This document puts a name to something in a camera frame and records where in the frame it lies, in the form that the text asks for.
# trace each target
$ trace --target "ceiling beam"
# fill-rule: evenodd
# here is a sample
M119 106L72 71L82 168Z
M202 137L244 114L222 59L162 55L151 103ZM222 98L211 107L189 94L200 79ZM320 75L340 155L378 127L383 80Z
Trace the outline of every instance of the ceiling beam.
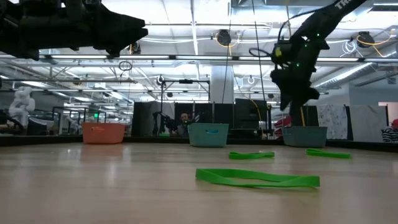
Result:
M191 0L192 39L193 39L193 49L195 51L195 55L198 55L198 39L197 39L197 28L195 20L195 6L193 1L194 0Z

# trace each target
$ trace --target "green rubber band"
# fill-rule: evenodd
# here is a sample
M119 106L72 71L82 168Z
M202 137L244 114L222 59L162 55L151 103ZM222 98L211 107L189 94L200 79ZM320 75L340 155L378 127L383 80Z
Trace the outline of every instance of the green rubber band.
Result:
M341 158L341 159L351 158L351 154L348 154L348 153L326 152L326 151L322 151L319 149L307 149L306 153L309 156L334 157L334 158Z
M229 152L230 159L260 159L265 157L275 157L275 153L274 152L257 152L257 153Z
M245 184L229 178L270 181L264 184ZM197 169L196 178L212 184L233 187L319 187L319 176L277 175L237 169Z

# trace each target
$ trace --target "plastic bin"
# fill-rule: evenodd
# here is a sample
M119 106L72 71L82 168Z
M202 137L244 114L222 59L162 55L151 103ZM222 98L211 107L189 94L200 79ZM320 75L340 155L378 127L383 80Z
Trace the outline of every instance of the plastic bin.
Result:
M117 144L123 142L124 124L83 123L85 144Z
M189 143L195 147L225 147L229 124L194 123L188 126Z
M293 147L325 147L327 127L282 128L285 145Z

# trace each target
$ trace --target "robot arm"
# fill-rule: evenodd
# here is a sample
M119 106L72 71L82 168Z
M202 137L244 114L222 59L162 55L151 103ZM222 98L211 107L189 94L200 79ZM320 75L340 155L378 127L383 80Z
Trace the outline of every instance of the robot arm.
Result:
M308 100L319 98L319 92L310 88L310 78L316 72L315 64L320 51L329 49L325 39L342 18L364 2L366 0L337 0L314 11L289 40L278 37L271 55L275 63L271 78L280 89L281 110L290 103L292 115Z

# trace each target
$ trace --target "wooden table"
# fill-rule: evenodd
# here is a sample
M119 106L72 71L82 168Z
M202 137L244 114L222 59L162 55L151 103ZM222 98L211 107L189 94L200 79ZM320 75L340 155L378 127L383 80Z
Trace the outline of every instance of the wooden table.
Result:
M275 151L231 161L228 151ZM1 223L375 224L398 222L398 154L352 160L280 146L54 144L0 148ZM195 180L196 168L320 175L319 189L244 189Z

